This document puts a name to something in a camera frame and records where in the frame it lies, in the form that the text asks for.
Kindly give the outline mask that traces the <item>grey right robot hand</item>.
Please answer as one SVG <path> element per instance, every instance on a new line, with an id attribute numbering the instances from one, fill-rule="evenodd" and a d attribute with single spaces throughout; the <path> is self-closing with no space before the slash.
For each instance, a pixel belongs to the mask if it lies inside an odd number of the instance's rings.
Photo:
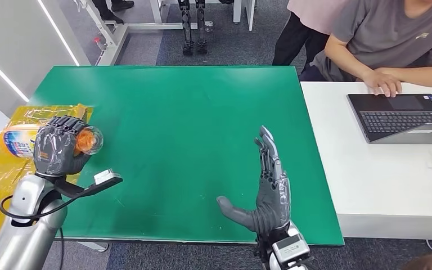
<path id="1" fill-rule="evenodd" d="M 283 169 L 272 133 L 261 126 L 254 140 L 259 147 L 260 177 L 256 208 L 245 210 L 236 207 L 225 196 L 218 196 L 222 214 L 249 231 L 265 235 L 290 222 L 290 181 Z"/>

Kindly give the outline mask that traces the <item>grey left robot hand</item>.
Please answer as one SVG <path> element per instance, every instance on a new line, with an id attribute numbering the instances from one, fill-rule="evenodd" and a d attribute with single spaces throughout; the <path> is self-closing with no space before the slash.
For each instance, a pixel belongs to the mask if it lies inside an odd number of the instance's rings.
<path id="1" fill-rule="evenodd" d="M 40 127 L 34 144 L 33 162 L 36 174 L 44 177 L 62 177 L 79 173 L 90 155 L 74 154 L 77 135 L 88 124 L 74 116 L 53 116 Z"/>

